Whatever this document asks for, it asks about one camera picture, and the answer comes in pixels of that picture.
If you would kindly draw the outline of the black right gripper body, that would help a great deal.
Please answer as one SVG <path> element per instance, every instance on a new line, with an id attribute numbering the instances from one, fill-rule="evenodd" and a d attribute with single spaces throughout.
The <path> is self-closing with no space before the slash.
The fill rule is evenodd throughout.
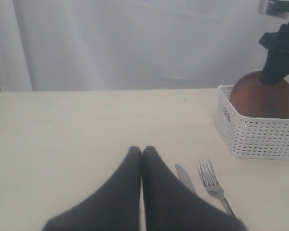
<path id="1" fill-rule="evenodd" d="M 268 50 L 264 72 L 289 72 L 289 22 L 277 32 L 266 32 L 259 44 Z"/>

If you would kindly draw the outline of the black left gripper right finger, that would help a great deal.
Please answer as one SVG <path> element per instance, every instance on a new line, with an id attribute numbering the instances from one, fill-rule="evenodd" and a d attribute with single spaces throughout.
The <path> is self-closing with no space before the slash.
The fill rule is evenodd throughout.
<path id="1" fill-rule="evenodd" d="M 148 231 L 245 231 L 241 220 L 213 207 L 185 187 L 153 146 L 142 156 Z"/>

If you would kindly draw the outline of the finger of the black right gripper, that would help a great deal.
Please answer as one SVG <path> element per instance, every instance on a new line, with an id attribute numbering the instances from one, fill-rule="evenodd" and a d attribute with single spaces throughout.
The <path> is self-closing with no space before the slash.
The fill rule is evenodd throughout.
<path id="1" fill-rule="evenodd" d="M 262 83 L 264 85 L 275 85 L 285 78 L 287 67 L 279 62 L 266 62 L 262 70 Z"/>

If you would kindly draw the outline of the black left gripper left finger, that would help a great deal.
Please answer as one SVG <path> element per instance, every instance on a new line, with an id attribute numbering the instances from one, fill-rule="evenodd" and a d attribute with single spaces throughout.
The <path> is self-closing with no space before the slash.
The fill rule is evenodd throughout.
<path id="1" fill-rule="evenodd" d="M 141 160 L 139 147 L 130 147 L 118 169 L 96 192 L 50 219 L 43 230 L 140 230 Z"/>

